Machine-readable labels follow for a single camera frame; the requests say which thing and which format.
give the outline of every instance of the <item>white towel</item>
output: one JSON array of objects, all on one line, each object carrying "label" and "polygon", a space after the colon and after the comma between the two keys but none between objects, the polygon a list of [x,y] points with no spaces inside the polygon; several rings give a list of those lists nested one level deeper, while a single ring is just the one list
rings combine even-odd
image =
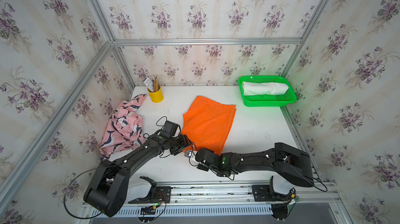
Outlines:
[{"label": "white towel", "polygon": [[253,83],[246,81],[242,83],[242,87],[243,87],[243,95],[245,96],[283,95],[289,88],[287,84],[279,82]]}]

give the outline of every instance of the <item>green plastic basket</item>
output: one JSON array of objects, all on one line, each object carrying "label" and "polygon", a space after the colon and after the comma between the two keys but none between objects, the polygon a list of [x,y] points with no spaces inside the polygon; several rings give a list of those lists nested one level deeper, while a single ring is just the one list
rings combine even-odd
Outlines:
[{"label": "green plastic basket", "polygon": [[[244,96],[242,83],[247,82],[280,82],[285,83],[289,88],[283,95],[257,95],[257,96]],[[290,83],[281,76],[242,76],[238,80],[240,93],[242,94],[243,103],[247,107],[284,107],[289,103],[296,101],[296,94],[294,93]]]}]

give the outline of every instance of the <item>table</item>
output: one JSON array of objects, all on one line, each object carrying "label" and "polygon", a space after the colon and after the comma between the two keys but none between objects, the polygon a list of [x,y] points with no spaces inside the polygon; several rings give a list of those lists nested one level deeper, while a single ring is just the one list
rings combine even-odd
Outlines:
[{"label": "table", "polygon": [[[236,114],[223,152],[252,153],[274,147],[283,142],[297,148],[279,107],[246,107],[238,86],[165,86],[164,100],[153,103],[148,96],[136,111],[143,118],[143,131],[153,134],[159,127],[156,122],[162,116],[183,127],[183,114],[187,112],[196,96],[204,96],[222,104],[235,104]],[[135,87],[132,97],[148,94],[144,86]],[[112,154],[115,160],[130,153],[130,150]],[[235,181],[269,180],[272,171],[246,171],[235,175]],[[157,182],[228,182],[228,178],[217,177],[212,171],[198,170],[189,164],[183,153],[166,158],[156,157],[136,171],[131,180],[147,176]]]}]

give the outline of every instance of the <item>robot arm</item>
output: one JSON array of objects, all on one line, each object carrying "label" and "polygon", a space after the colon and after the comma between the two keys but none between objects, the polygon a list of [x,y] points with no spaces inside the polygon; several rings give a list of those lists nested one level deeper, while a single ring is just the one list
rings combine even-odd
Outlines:
[{"label": "robot arm", "polygon": [[[192,146],[186,135],[173,137],[178,127],[176,123],[166,121],[161,130],[149,136],[145,143],[131,153],[115,161],[100,162],[86,189],[84,201],[106,216],[114,216],[126,201],[129,178],[134,172],[164,150],[169,149],[172,155],[177,155]],[[223,153],[221,156],[214,154],[212,150],[201,148],[196,154],[196,161],[199,162],[199,169],[211,169],[217,176],[230,176],[232,173],[249,170],[276,171],[280,177],[279,180],[275,178],[274,183],[279,182],[279,185],[285,186],[278,191],[274,187],[271,195],[287,194],[286,191],[293,188],[293,185],[314,185],[308,154],[284,143],[276,143],[275,148],[258,153]]]}]

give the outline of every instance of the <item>yellow pencil holder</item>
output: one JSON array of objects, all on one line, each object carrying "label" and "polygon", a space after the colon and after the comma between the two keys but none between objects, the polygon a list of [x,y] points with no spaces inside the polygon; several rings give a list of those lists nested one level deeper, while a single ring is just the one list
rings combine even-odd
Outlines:
[{"label": "yellow pencil holder", "polygon": [[161,86],[158,85],[158,91],[156,92],[151,92],[149,89],[147,89],[149,92],[149,96],[151,98],[152,102],[160,102],[164,99],[163,92],[161,91]]}]

